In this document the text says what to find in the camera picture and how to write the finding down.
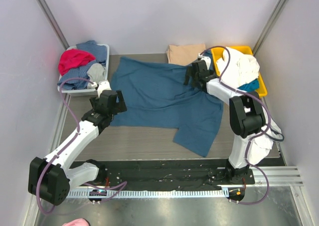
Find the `dark blue t-shirt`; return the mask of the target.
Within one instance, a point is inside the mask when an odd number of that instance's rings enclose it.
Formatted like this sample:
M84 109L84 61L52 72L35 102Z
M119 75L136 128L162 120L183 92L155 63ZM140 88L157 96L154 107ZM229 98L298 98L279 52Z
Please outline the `dark blue t-shirt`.
M111 80L127 111L112 126L172 128L173 142L206 157L220 129L224 103L184 85L186 67L121 57Z

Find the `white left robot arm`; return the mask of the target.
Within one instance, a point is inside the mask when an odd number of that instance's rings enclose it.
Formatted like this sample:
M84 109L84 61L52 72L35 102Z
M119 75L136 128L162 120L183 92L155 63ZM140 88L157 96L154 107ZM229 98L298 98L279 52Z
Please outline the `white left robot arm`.
M82 165L71 165L86 146L96 139L114 117L127 110L120 90L103 90L90 98L92 109L86 112L76 129L58 148L43 159L34 158L29 166L28 192L54 206L60 205L68 193L85 183L102 185L107 177L105 165L87 160Z

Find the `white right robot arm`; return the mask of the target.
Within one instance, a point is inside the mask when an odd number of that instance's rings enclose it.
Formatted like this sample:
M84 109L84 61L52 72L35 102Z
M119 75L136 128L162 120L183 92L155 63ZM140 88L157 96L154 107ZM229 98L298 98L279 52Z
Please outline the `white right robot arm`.
M266 118L256 91L245 92L232 89L207 68L203 59L198 59L186 68L184 85L215 96L229 106L230 127L235 134L232 152L227 160L225 178L235 184L248 173L249 165L245 152L250 137L256 136L266 124Z

